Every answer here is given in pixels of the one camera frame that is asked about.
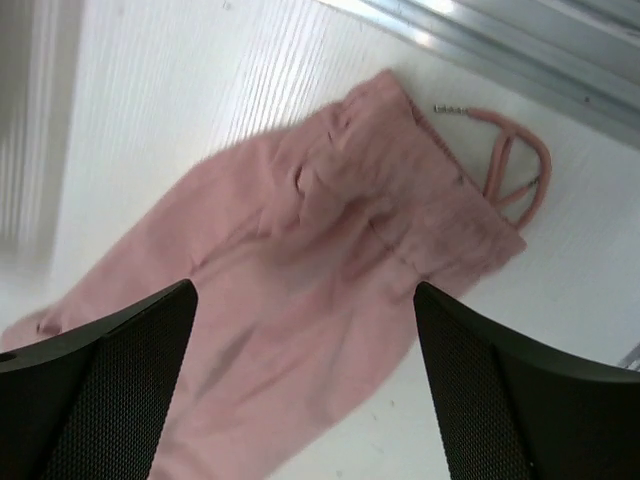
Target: white surface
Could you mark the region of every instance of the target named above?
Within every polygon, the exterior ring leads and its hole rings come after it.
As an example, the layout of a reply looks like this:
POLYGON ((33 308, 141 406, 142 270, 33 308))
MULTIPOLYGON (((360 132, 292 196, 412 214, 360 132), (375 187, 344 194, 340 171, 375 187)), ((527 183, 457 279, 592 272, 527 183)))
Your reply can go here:
MULTIPOLYGON (((640 339, 638 152, 309 0, 87 0, 80 50, 53 265, 35 281, 0 278, 4 324, 64 293, 207 153, 301 118, 391 66, 425 109, 502 111, 554 156, 549 197, 525 232, 528 250, 465 301, 609 363, 640 339)), ((493 129, 431 118, 481 178, 493 129)), ((516 154, 518 183, 535 163, 516 154)), ((447 478, 418 350, 273 478, 447 478)))

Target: folded cloth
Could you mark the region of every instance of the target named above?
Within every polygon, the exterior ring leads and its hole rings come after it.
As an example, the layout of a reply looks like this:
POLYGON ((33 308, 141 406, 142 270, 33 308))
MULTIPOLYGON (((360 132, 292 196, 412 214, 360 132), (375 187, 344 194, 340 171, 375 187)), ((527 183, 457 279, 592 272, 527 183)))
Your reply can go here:
POLYGON ((369 397, 427 280, 460 295, 525 248, 385 71, 188 172, 6 349, 181 278, 199 306, 150 478, 262 479, 369 397))

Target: pink drawstring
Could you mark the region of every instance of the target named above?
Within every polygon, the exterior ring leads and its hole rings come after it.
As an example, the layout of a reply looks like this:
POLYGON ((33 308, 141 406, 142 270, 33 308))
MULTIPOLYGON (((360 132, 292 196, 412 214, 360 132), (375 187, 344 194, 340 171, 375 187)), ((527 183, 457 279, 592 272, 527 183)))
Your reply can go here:
POLYGON ((522 199, 533 187, 536 187, 536 193, 531 205, 514 223, 514 227, 517 230, 521 230, 528 225, 540 209, 542 201, 547 193, 547 189, 549 188, 549 181, 551 180, 551 154, 544 142, 528 128, 490 110, 436 105, 434 107, 434 111, 436 113, 467 115, 471 118, 475 118, 476 120, 493 123, 502 129, 493 145, 491 164, 489 165, 487 181, 482 193, 489 203, 491 203, 495 208, 501 209, 522 199), (513 146, 513 141, 516 138, 521 138, 527 145, 536 151, 540 160, 540 173, 535 179, 526 185, 500 198, 500 187, 504 180, 511 147, 513 146))

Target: pink garment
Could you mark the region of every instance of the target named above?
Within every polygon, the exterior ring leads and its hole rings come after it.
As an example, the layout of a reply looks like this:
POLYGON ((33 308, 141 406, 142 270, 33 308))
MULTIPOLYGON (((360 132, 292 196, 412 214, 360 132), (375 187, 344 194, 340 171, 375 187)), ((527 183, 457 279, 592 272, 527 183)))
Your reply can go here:
POLYGON ((525 248, 390 72, 195 166, 13 349, 184 277, 200 303, 153 480, 262 479, 369 397, 460 295, 525 248))

